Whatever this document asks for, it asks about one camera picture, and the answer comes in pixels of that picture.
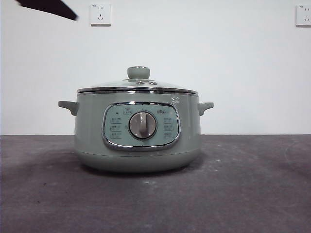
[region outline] chrome trim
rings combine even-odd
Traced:
[[[165,92],[177,92],[177,93],[190,93],[190,94],[198,94],[196,91],[179,89],[179,88],[165,88],[165,87],[147,87],[147,86],[116,86],[116,87],[90,87],[90,88],[82,88],[78,89],[77,93],[83,92],[94,92],[94,91],[165,91]]]
[[[141,67],[141,66],[134,66],[134,67],[129,67],[129,68],[145,68],[145,69],[149,69],[148,67]]]
[[[184,93],[184,92],[168,92],[168,91],[90,91],[90,92],[81,92],[79,95],[90,95],[90,94],[115,94],[115,93],[127,93],[127,94],[166,94],[166,95],[185,95],[185,96],[196,96],[197,94]]]
[[[166,143],[166,144],[162,144],[162,145],[156,145],[156,146],[126,146],[126,145],[120,145],[120,144],[116,144],[114,142],[111,142],[104,133],[104,129],[105,129],[105,122],[106,122],[106,115],[107,115],[107,111],[115,106],[115,105],[136,105],[136,104],[154,104],[154,105],[163,105],[163,106],[169,106],[172,107],[175,112],[176,112],[176,116],[177,116],[177,125],[178,125],[178,133],[176,138],[173,139],[172,142]],[[105,111],[104,111],[104,117],[103,117],[103,122],[102,122],[102,139],[104,141],[104,143],[106,143],[107,146],[109,146],[112,149],[115,150],[126,150],[126,151],[153,151],[153,150],[164,150],[164,149],[168,149],[171,146],[173,146],[173,144],[176,143],[177,139],[179,138],[181,133],[181,126],[180,126],[180,120],[179,120],[179,113],[178,110],[176,109],[176,107],[174,105],[171,105],[169,103],[161,103],[161,102],[152,102],[152,101],[131,101],[131,102],[121,102],[121,103],[113,103],[111,105],[109,105]]]

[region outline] control dial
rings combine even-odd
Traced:
[[[147,112],[139,112],[130,119],[129,128],[135,137],[145,139],[156,131],[156,120]]]

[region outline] brand logo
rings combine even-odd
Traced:
[[[159,114],[164,114],[164,113],[166,113],[166,111],[165,111],[165,110],[160,109],[160,110],[157,110],[157,113],[159,113]]]

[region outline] wall outlet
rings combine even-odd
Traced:
[[[311,5],[296,6],[296,26],[311,26]]]
[[[92,4],[89,8],[91,26],[111,25],[111,5]]]

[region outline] button icon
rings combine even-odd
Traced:
[[[164,138],[173,138],[172,133],[164,133]]]
[[[118,131],[122,131],[121,130],[121,125],[113,125],[110,127],[110,131],[113,131],[113,132],[118,132]]]
[[[164,131],[173,131],[173,125],[164,125]]]
[[[118,118],[113,117],[113,118],[110,119],[110,123],[111,124],[121,124],[122,123],[121,122],[121,118],[120,117],[118,117]]]
[[[110,135],[111,139],[121,139],[122,133],[112,133]]]
[[[131,115],[131,114],[133,114],[133,112],[132,112],[130,107],[126,107],[123,109],[123,114],[124,115]]]
[[[171,124],[172,122],[173,122],[173,119],[171,117],[164,118],[164,124]]]

